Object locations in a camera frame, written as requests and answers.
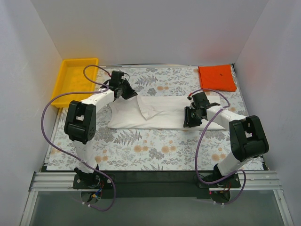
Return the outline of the white t-shirt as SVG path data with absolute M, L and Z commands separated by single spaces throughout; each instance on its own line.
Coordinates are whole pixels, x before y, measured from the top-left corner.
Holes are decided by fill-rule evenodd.
M 190 101 L 182 96 L 141 96 L 119 98 L 109 104 L 111 129 L 184 130 L 184 108 Z

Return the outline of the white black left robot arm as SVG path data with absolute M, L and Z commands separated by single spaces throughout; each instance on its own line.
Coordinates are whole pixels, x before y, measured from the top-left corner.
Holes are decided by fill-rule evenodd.
M 96 188 L 101 181 L 100 174 L 95 172 L 97 162 L 92 150 L 97 113 L 119 97 L 128 100 L 137 96 L 126 76 L 125 72 L 112 71 L 111 78 L 95 94 L 81 101 L 73 100 L 68 107 L 64 132 L 73 142 L 77 157 L 80 158 L 79 167 L 74 171 L 89 188 Z

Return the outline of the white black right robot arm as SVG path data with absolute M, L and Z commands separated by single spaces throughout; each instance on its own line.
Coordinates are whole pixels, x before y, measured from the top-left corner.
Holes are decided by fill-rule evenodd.
M 214 122 L 230 133 L 231 152 L 214 166 L 210 175 L 201 178 L 199 172 L 196 172 L 198 181 L 202 184 L 226 186 L 243 165 L 269 151 L 269 144 L 258 116 L 233 113 L 228 110 L 230 103 L 221 106 L 217 102 L 210 102 L 202 90 L 190 93 L 187 99 L 190 106 L 184 109 L 185 128 L 200 126 L 207 120 L 204 130 Z

